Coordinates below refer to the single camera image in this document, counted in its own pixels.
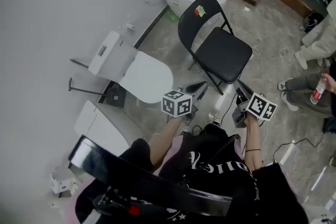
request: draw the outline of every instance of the chair backrest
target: chair backrest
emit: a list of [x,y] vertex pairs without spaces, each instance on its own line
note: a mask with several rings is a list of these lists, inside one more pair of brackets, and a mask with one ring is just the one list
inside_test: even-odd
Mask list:
[[178,23],[178,36],[188,51],[191,51],[193,41],[201,27],[218,13],[221,13],[226,20],[224,12],[217,0],[195,0],[182,14]]

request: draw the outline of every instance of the water bottle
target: water bottle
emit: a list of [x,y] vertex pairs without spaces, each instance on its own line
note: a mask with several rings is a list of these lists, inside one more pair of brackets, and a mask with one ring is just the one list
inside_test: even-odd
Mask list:
[[326,82],[327,82],[326,78],[320,79],[319,83],[316,86],[316,89],[314,90],[313,94],[310,97],[310,102],[312,102],[313,104],[317,104],[317,102],[321,99],[321,96],[325,91]]

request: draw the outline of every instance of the small sticker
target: small sticker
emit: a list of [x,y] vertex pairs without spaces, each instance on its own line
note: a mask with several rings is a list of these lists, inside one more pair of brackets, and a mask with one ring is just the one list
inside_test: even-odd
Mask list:
[[196,8],[196,10],[194,11],[196,16],[200,16],[203,17],[204,14],[206,14],[206,12],[204,11],[204,8],[200,5]]

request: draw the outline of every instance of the chair leg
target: chair leg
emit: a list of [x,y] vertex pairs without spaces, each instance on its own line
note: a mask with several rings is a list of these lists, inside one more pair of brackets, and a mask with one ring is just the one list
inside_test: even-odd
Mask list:
[[220,93],[221,95],[224,95],[224,93],[222,92],[222,90],[219,88],[219,85],[215,82],[215,80],[214,80],[213,77],[210,75],[210,73],[209,73],[207,70],[205,70],[205,69],[203,69],[203,70],[204,70],[205,73],[208,75],[208,77],[211,79],[212,83],[216,86],[216,88],[217,88],[217,90],[219,91],[219,93]]
[[193,66],[194,66],[195,64],[196,64],[196,62],[193,61],[193,63],[189,66],[188,71],[190,71],[190,70],[193,68]]

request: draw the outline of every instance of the bracelet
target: bracelet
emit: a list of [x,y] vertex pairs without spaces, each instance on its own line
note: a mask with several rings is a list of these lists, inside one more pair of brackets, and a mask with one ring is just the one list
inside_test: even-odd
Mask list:
[[260,149],[257,149],[257,150],[247,150],[247,151],[245,151],[245,153],[248,152],[248,151],[261,151],[261,150]]

